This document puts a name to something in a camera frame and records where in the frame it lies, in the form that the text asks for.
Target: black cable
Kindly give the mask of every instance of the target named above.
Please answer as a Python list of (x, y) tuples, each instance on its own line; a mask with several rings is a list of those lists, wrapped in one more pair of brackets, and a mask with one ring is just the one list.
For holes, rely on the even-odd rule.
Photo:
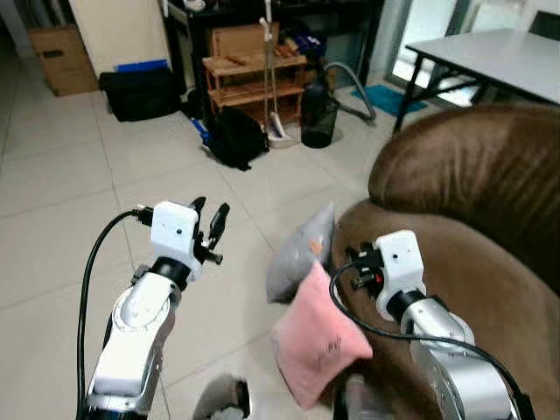
[(514, 377), (509, 373), (509, 371), (506, 369), (506, 367), (503, 366), (500, 363), (499, 360), (497, 360), (495, 357), (493, 357), (490, 353), (486, 352), (485, 350), (482, 350), (481, 348), (479, 348), (477, 346), (474, 346), (474, 345), (469, 344), (469, 343), (465, 343), (464, 341), (460, 341), (458, 339), (448, 339), (446, 337), (437, 337), (437, 336), (433, 336), (433, 335), (400, 334), (400, 333), (393, 333), (393, 332), (384, 331), (382, 329), (375, 328), (374, 326), (366, 324), (361, 319), (355, 317), (338, 300), (338, 298), (336, 297), (336, 294), (334, 292), (334, 289), (336, 287), (336, 289), (338, 290), (339, 283), (340, 283), (340, 276), (342, 276), (342, 273), (344, 273), (344, 271), (346, 271), (348, 269), (351, 269), (351, 268), (358, 269), (362, 265), (363, 264), (360, 264), (358, 262), (351, 262), (347, 265), (342, 266), (335, 273), (335, 275), (331, 279), (331, 282), (329, 283), (329, 294), (331, 295), (332, 302), (334, 303), (334, 305), (337, 308), (339, 308), (339, 310), (342, 313), (344, 313), (355, 324), (357, 324), (358, 326), (360, 326), (361, 328), (363, 328), (367, 332), (379, 335), (381, 337), (386, 337), (386, 338), (393, 339), (393, 340), (404, 340), (404, 341), (411, 341), (411, 340), (438, 341), (438, 342), (442, 342), (442, 343), (453, 344), (455, 346), (463, 347), (463, 348), (477, 354), (482, 359), (484, 359), (485, 361), (488, 361), (490, 364), (492, 364), (492, 366), (494, 366), (498, 370), (498, 372), (500, 372), (500, 375), (506, 380), (507, 385), (511, 388), (511, 390), (513, 392), (514, 401), (516, 402), (516, 405), (518, 406), (517, 409), (520, 411), (520, 413), (519, 413), (520, 414), (520, 420), (535, 419), (535, 413), (533, 411), (533, 408), (531, 407), (529, 397), (522, 393), (521, 389), (519, 388), (519, 385), (517, 385), (517, 382), (515, 381)]
[(84, 277), (81, 283), (81, 298), (80, 298), (80, 312), (78, 315), (78, 344), (77, 344), (77, 371), (78, 371), (78, 401), (76, 404), (76, 420), (81, 420), (84, 415), (84, 399), (86, 395), (86, 374), (84, 369), (84, 335), (86, 331), (86, 313), (88, 311), (88, 290), (89, 290), (89, 278), (91, 277), (91, 272), (94, 267), (95, 257), (99, 248), (102, 245), (103, 240), (107, 237), (111, 229), (122, 219), (129, 216), (138, 217), (141, 214), (141, 210), (129, 210), (127, 212), (121, 213), (116, 216), (108, 225), (101, 231), (95, 241), (94, 246), (89, 253), (89, 258), (87, 259), (86, 269), (84, 270)]

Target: black bag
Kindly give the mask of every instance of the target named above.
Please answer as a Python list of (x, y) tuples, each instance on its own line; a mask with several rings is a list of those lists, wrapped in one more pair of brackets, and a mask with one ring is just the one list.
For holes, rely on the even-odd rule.
[(101, 73), (99, 89), (119, 121), (167, 116), (180, 106), (179, 91), (169, 68), (143, 72)]
[(242, 171), (249, 162), (269, 151), (267, 136), (261, 125), (237, 108), (224, 107), (209, 131), (210, 151), (224, 164)]

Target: brown leather sofa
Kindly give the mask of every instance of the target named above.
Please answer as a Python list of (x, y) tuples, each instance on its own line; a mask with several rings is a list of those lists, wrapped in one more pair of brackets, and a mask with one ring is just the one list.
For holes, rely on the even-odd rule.
[[(336, 267), (400, 229), (416, 233), (429, 294), (473, 329), (531, 397), (560, 418), (560, 111), (486, 106), (442, 112), (397, 134), (369, 178), (369, 198), (340, 219)], [(365, 290), (341, 296), (369, 324), (397, 332)], [(441, 418), (405, 342), (368, 334), (367, 377), (396, 418)]]

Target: pink pillow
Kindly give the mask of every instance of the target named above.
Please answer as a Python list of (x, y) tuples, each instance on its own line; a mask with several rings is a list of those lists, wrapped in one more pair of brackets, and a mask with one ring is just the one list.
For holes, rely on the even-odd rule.
[(325, 386), (356, 359), (370, 359), (366, 337), (329, 296), (330, 277), (320, 262), (299, 285), (296, 298), (272, 329), (276, 363), (299, 406), (310, 409)]

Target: sofa backrest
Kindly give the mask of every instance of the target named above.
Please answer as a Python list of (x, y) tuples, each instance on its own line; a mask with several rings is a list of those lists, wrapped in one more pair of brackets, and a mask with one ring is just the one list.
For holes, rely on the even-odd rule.
[(477, 229), (560, 296), (558, 108), (492, 105), (427, 117), (385, 146), (368, 188), (387, 209)]

